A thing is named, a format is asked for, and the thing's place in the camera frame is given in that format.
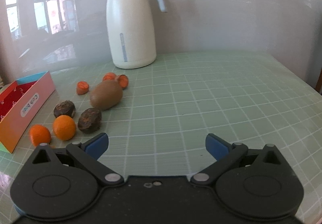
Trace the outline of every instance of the colorful box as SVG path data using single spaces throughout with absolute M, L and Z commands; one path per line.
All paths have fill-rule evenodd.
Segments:
M 12 153 L 41 106 L 55 90 L 49 72 L 20 78 L 0 94 L 0 150 Z

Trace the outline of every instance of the glossy wall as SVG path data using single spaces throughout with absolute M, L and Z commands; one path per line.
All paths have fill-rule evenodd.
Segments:
M 157 52 L 268 51 L 314 84 L 322 0 L 150 0 Z M 8 81 L 111 59 L 106 0 L 0 0 L 0 71 Z

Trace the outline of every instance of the cut carrot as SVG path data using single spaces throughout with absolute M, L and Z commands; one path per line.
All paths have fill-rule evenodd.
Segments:
M 87 82 L 80 81 L 77 83 L 76 93 L 78 95 L 83 95 L 83 94 L 87 93 L 89 89 L 90 89 L 90 86 L 88 85 Z
M 122 89 L 125 89 L 128 86 L 128 77 L 124 74 L 117 75 L 115 80 L 119 83 Z
M 102 81 L 105 80 L 114 80 L 116 78 L 116 74 L 113 72 L 108 72 L 107 74 L 104 75 Z

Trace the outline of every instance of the window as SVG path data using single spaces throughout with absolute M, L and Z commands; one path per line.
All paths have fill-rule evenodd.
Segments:
M 33 0 L 38 29 L 51 34 L 78 30 L 74 0 Z
M 17 0 L 5 0 L 5 4 L 11 37 L 17 39 L 21 36 Z

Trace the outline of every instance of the white label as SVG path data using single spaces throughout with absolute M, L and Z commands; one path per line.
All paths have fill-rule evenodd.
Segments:
M 21 117 L 25 117 L 26 114 L 30 111 L 31 107 L 38 101 L 39 94 L 35 93 L 35 95 L 27 102 L 27 104 L 23 107 L 20 112 Z

